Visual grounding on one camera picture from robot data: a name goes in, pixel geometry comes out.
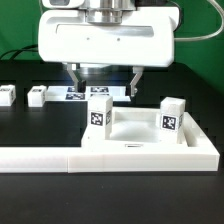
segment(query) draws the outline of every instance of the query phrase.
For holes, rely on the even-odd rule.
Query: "small white block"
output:
[[[93,95],[88,101],[88,110],[106,113],[113,107],[113,97],[107,95]]]
[[[46,86],[33,86],[27,94],[29,107],[43,107],[46,101]]]
[[[108,139],[112,131],[113,98],[94,95],[88,101],[88,138]]]
[[[180,117],[185,110],[186,100],[166,97],[160,106],[161,114],[169,114],[172,116]]]
[[[167,143],[179,143],[186,100],[166,97],[160,108],[159,139]]]
[[[14,85],[3,85],[0,87],[0,106],[11,106],[16,99]]]

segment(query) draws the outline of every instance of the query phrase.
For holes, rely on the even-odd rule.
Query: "white platform edge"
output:
[[[191,136],[191,144],[197,144],[187,151],[174,145],[136,150],[120,147],[117,142],[106,149],[103,145],[91,149],[1,147],[0,172],[217,171],[220,155],[188,113],[185,113],[184,127]]]

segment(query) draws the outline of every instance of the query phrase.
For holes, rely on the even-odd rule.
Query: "white block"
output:
[[[46,101],[46,86],[33,86],[28,96],[29,107],[43,107]]]
[[[107,95],[93,95],[88,101],[88,111],[99,111],[106,113],[113,107],[113,98]]]
[[[14,85],[3,85],[0,87],[0,106],[11,106],[16,99]]]
[[[94,95],[88,101],[88,137],[109,139],[112,131],[113,98],[106,95]]]
[[[160,107],[161,142],[180,143],[186,100],[166,97]]]

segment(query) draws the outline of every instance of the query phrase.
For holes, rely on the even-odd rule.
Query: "black table surface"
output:
[[[124,85],[131,68],[88,85]],[[15,84],[12,107],[0,108],[0,147],[76,147],[86,128],[86,102],[29,108],[34,85],[72,85],[60,64],[0,62],[0,85]],[[114,106],[159,108],[166,96],[186,99],[220,153],[217,172],[0,174],[0,224],[224,223],[224,97],[183,64],[146,69],[138,93]]]

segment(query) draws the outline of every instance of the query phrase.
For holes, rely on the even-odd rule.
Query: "white base platform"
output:
[[[160,143],[158,112],[114,107],[111,139],[88,139],[87,128],[82,148],[0,148],[0,172],[218,170],[218,151],[188,113],[181,144]]]

